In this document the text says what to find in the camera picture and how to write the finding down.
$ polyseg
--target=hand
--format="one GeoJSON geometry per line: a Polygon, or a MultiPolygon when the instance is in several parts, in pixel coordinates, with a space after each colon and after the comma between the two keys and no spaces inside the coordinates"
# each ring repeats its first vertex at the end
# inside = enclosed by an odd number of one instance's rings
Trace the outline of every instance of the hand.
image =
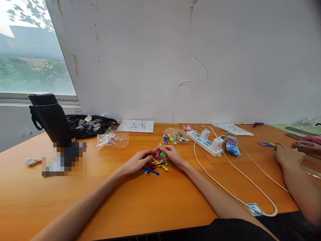
{"type": "Polygon", "coordinates": [[[156,153],[153,152],[152,149],[137,152],[132,158],[126,161],[120,169],[124,174],[133,174],[143,168],[143,166],[154,157],[156,157],[156,153]]]}
{"type": "Polygon", "coordinates": [[[173,145],[159,145],[154,152],[160,150],[161,152],[165,152],[166,155],[169,157],[169,159],[171,159],[171,161],[175,164],[175,166],[178,169],[181,169],[182,166],[187,163],[187,161],[185,161],[183,159],[183,157],[181,157],[181,155],[178,153],[178,151],[175,149],[175,147],[173,145]]]}
{"type": "Polygon", "coordinates": [[[296,143],[293,143],[291,147],[297,148],[299,152],[303,152],[308,156],[321,159],[321,145],[318,145],[313,142],[297,141],[296,143]]]}
{"type": "Polygon", "coordinates": [[[282,167],[300,166],[305,154],[282,145],[274,147],[274,157],[282,167]]]}

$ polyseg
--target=orange table surface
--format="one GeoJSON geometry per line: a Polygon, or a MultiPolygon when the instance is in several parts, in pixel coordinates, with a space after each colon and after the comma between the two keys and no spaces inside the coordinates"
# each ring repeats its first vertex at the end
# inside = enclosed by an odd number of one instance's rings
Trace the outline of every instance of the orange table surface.
{"type": "MultiPolygon", "coordinates": [[[[202,124],[192,125],[201,133],[203,128],[199,126],[202,124]]],[[[103,147],[96,150],[96,138],[81,140],[87,143],[83,176],[44,178],[41,176],[41,164],[30,168],[23,164],[28,157],[54,155],[46,133],[0,153],[0,236],[3,240],[31,239],[137,151],[155,148],[167,127],[181,128],[179,124],[155,124],[154,133],[129,132],[130,141],[126,148],[103,147]]],[[[272,157],[272,148],[260,146],[257,142],[290,145],[294,139],[271,126],[254,129],[251,126],[241,127],[254,136],[238,136],[237,140],[270,176],[284,186],[281,169],[272,157]]],[[[215,131],[219,135],[225,134],[218,128],[215,131]]],[[[193,144],[176,147],[183,158],[210,180],[196,162],[193,144]]],[[[288,193],[272,183],[242,150],[241,154],[242,157],[228,157],[266,192],[280,213],[298,210],[288,193]]],[[[212,157],[199,147],[196,147],[196,155],[204,168],[231,193],[236,193],[247,203],[257,203],[266,213],[273,213],[273,207],[266,197],[236,171],[224,156],[212,157]]],[[[98,208],[82,229],[78,240],[108,239],[202,226],[218,217],[184,173],[172,162],[169,162],[168,169],[168,172],[160,169],[160,176],[146,176],[143,171],[128,176],[98,208]]]]}
{"type": "MultiPolygon", "coordinates": [[[[30,240],[50,221],[97,186],[137,151],[156,148],[164,129],[179,124],[155,124],[154,133],[129,132],[126,148],[95,149],[96,139],[87,143],[83,176],[42,177],[41,164],[28,168],[28,157],[50,157],[53,145],[42,133],[0,153],[0,237],[30,240]]],[[[197,169],[193,144],[177,150],[197,169]]],[[[197,150],[199,159],[206,158],[197,150]]],[[[172,162],[159,176],[143,171],[129,176],[114,189],[79,234],[78,240],[99,240],[155,233],[210,224],[216,217],[196,186],[172,162]]]]}

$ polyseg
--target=thermos lid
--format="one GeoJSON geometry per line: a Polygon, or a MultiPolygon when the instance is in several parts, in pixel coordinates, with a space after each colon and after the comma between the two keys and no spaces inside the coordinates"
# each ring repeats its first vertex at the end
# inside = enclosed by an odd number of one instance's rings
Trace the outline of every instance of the thermos lid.
{"type": "Polygon", "coordinates": [[[55,95],[49,92],[35,92],[28,97],[34,106],[58,104],[55,95]]]}

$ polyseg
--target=thermos strap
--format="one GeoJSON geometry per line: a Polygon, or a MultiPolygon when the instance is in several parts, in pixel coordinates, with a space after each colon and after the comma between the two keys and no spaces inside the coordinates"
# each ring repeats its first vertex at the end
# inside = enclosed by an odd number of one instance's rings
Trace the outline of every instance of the thermos strap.
{"type": "Polygon", "coordinates": [[[30,106],[30,113],[31,113],[31,119],[32,119],[32,122],[33,122],[34,126],[35,126],[39,131],[41,131],[41,130],[43,129],[43,127],[39,127],[39,126],[38,126],[37,120],[36,120],[36,118],[35,118],[35,115],[34,115],[34,113],[33,113],[33,110],[32,110],[32,108],[31,108],[31,106],[30,106]]]}

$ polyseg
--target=white power strip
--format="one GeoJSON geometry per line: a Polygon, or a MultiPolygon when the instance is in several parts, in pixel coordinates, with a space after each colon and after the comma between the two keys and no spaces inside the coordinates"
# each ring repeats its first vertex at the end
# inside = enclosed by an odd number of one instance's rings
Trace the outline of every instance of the white power strip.
{"type": "Polygon", "coordinates": [[[209,140],[203,141],[201,139],[197,139],[201,135],[198,134],[196,131],[188,131],[188,132],[186,132],[186,135],[190,139],[192,139],[194,142],[197,140],[197,144],[200,145],[205,151],[207,151],[212,156],[214,156],[214,157],[221,156],[221,153],[223,152],[222,148],[218,148],[216,151],[213,151],[212,149],[210,149],[212,142],[210,142],[209,140]]]}

